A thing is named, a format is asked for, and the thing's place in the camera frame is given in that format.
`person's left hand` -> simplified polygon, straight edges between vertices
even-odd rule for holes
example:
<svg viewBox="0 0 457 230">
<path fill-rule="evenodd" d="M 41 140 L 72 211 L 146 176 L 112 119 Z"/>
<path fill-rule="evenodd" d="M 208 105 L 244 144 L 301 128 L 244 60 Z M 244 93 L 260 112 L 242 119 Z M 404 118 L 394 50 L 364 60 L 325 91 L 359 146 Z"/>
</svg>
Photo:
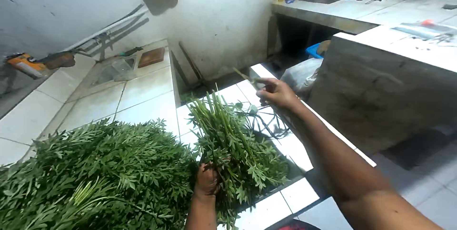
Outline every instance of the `person's left hand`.
<svg viewBox="0 0 457 230">
<path fill-rule="evenodd" d="M 217 170 L 212 163 L 201 163 L 198 168 L 197 182 L 195 183 L 194 193 L 199 196 L 215 195 L 219 191 Z"/>
</svg>

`vegetable bunch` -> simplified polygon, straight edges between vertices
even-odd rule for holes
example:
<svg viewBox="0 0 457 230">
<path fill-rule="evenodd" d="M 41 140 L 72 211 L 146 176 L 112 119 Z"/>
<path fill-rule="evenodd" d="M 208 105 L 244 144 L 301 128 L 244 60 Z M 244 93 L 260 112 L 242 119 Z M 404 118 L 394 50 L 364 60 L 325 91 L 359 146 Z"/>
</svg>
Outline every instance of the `vegetable bunch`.
<svg viewBox="0 0 457 230">
<path fill-rule="evenodd" d="M 0 229 L 183 229 L 196 155 L 164 122 L 107 120 L 37 141 L 0 168 Z"/>
<path fill-rule="evenodd" d="M 206 100 L 195 100 L 188 107 L 191 122 L 200 129 L 194 134 L 202 162 L 213 163 L 221 178 L 218 222 L 230 229 L 240 209 L 252 206 L 266 187 L 287 180 L 287 163 L 270 142 L 257 141 L 244 127 L 247 116 L 241 103 L 228 105 L 213 91 L 211 97 L 207 93 Z"/>
</svg>

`blue container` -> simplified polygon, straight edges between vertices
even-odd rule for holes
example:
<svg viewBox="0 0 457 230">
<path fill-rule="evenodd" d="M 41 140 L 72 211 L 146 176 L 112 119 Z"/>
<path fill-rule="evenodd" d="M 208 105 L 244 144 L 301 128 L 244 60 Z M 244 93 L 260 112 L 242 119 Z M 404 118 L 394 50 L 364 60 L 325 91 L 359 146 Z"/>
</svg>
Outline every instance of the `blue container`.
<svg viewBox="0 0 457 230">
<path fill-rule="evenodd" d="M 317 43 L 315 45 L 312 45 L 308 48 L 306 48 L 306 53 L 311 55 L 312 57 L 314 58 L 317 58 L 317 59 L 323 59 L 322 56 L 320 56 L 319 54 L 317 54 L 317 47 L 320 45 L 320 43 Z"/>
</svg>

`plastic bag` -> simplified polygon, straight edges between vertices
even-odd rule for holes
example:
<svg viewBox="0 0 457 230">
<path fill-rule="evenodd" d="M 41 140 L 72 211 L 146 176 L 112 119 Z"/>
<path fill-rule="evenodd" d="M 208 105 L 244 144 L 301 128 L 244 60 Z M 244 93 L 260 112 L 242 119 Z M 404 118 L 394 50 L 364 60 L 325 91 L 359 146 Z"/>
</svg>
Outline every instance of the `plastic bag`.
<svg viewBox="0 0 457 230">
<path fill-rule="evenodd" d="M 281 80 L 286 82 L 302 99 L 306 100 L 316 81 L 323 59 L 310 58 L 286 69 Z"/>
</svg>

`yellow object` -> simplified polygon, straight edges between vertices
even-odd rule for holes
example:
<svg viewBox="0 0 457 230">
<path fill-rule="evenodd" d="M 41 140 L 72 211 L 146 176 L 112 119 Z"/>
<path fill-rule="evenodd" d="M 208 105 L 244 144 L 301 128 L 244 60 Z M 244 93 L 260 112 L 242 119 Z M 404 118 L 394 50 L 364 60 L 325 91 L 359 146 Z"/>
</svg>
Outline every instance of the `yellow object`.
<svg viewBox="0 0 457 230">
<path fill-rule="evenodd" d="M 43 63 L 30 62 L 29 59 L 32 59 L 30 54 L 20 54 L 6 62 L 34 79 L 48 75 L 48 68 Z"/>
</svg>

